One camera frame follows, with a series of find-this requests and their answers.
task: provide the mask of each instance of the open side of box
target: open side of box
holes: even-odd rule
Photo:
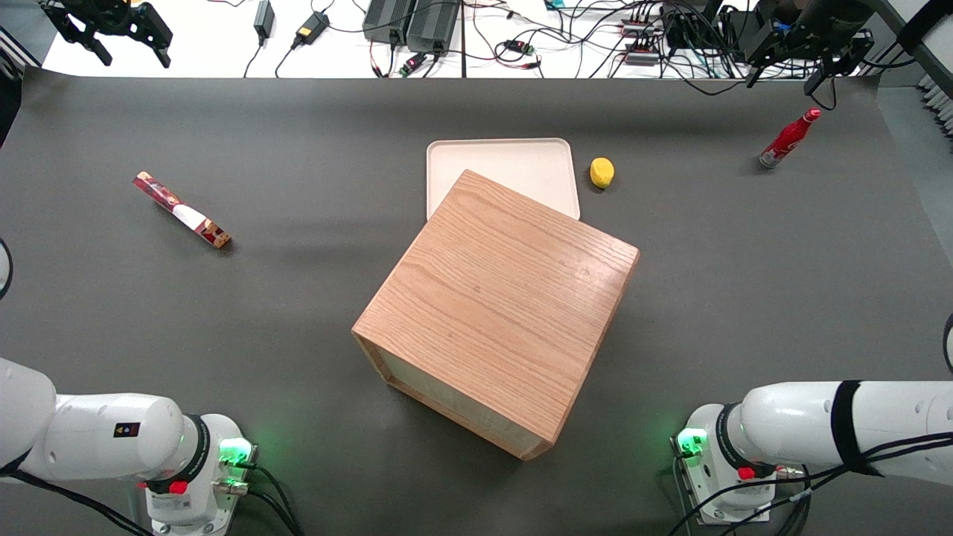
[[[413,367],[386,349],[353,333],[380,377],[392,387],[423,403],[510,454],[528,461],[553,445],[452,386]]]

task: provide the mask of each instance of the red aluminum bottle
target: red aluminum bottle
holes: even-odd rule
[[[804,113],[801,119],[784,127],[784,130],[771,142],[771,145],[768,145],[767,149],[761,152],[758,157],[761,165],[765,168],[777,167],[781,160],[788,153],[794,151],[794,148],[807,136],[807,129],[811,128],[811,123],[817,121],[820,116],[820,110],[811,108]]]

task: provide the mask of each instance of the snack bar wrapper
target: snack bar wrapper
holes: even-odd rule
[[[224,246],[232,237],[222,231],[214,221],[211,221],[204,214],[196,211],[194,208],[182,202],[176,194],[169,191],[161,182],[152,178],[146,172],[135,176],[132,180],[139,190],[145,192],[153,201],[165,207],[165,209],[184,223],[186,227],[195,231],[200,237],[205,238],[216,248]]]

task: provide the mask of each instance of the lemon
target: lemon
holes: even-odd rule
[[[614,176],[616,176],[616,168],[609,161],[609,158],[600,156],[593,160],[592,164],[589,164],[589,178],[592,179],[593,184],[600,188],[608,188],[612,184]]]

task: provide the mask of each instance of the green led light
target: green led light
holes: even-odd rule
[[[252,444],[244,438],[222,440],[218,444],[218,459],[228,464],[247,462],[252,455]]]
[[[676,441],[685,458],[691,458],[701,454],[702,449],[708,445],[708,432],[701,428],[685,428],[679,432]]]

